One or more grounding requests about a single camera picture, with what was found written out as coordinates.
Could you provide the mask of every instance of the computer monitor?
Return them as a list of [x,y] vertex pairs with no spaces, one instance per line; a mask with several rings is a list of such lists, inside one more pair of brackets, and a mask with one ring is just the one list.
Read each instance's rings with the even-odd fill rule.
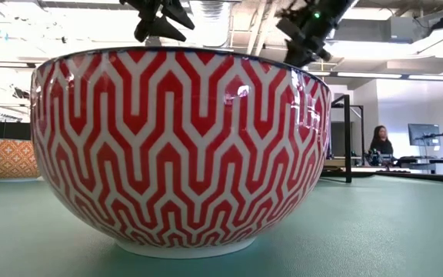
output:
[[439,138],[424,138],[426,135],[440,134],[436,124],[408,124],[409,145],[440,146]]

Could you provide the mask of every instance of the dark hair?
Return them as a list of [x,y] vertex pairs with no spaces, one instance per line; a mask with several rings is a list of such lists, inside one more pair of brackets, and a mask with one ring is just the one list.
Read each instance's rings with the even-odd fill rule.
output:
[[383,125],[379,125],[377,127],[375,127],[374,129],[374,138],[372,139],[372,144],[375,144],[377,142],[381,141],[381,136],[379,135],[379,133],[381,132],[381,129],[384,128],[384,130],[387,130],[387,128]]

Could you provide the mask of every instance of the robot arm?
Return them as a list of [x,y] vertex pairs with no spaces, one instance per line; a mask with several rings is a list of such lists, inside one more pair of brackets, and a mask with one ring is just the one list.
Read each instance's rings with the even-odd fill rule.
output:
[[293,10],[295,1],[278,16],[276,25],[290,40],[285,63],[302,67],[315,61],[317,57],[325,61],[331,54],[324,50],[325,39],[338,27],[346,11],[356,4],[356,0],[305,0],[305,7]]
[[[281,18],[277,27],[290,37],[287,40],[288,52],[285,62],[302,67],[317,57],[328,61],[331,55],[324,50],[325,39],[338,27],[343,14],[357,0],[303,0],[305,7],[293,10],[297,0],[278,13]],[[120,0],[139,11],[141,21],[135,30],[140,42],[148,36],[172,38],[184,42],[185,36],[168,23],[170,18],[189,29],[194,24],[182,8],[180,0]]]

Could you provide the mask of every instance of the bowl rim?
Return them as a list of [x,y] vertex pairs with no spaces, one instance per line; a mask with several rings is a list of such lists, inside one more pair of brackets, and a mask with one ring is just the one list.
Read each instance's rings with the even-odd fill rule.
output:
[[98,53],[105,53],[105,52],[127,52],[127,51],[153,51],[153,52],[209,52],[214,53],[216,55],[231,55],[239,58],[248,58],[251,60],[255,60],[258,62],[266,62],[270,65],[276,66],[278,68],[287,69],[287,70],[295,70],[296,72],[304,73],[308,75],[309,77],[313,78],[315,81],[320,82],[323,86],[325,86],[328,90],[328,85],[322,81],[319,77],[313,75],[312,73],[306,72],[305,70],[298,68],[293,65],[286,64],[284,62],[277,62],[273,61],[269,58],[262,58],[255,55],[248,55],[244,53],[239,52],[229,52],[229,51],[223,51],[223,50],[217,50],[217,49],[211,49],[211,48],[196,48],[196,47],[184,47],[184,46],[125,46],[125,47],[109,47],[109,48],[95,48],[95,49],[89,49],[79,52],[73,52],[65,55],[60,55],[55,58],[50,58],[49,60],[43,62],[40,64],[39,67],[37,67],[35,70],[39,70],[40,68],[47,66],[49,64],[59,62],[61,60],[66,60],[68,58],[71,58],[76,55],[94,55]]

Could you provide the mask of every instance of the red and white bowl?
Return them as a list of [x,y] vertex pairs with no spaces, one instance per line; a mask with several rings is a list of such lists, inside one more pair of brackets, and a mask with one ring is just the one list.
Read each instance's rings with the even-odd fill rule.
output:
[[267,60],[193,48],[52,59],[32,78],[42,175],[82,221],[163,258],[249,246],[314,188],[331,95]]

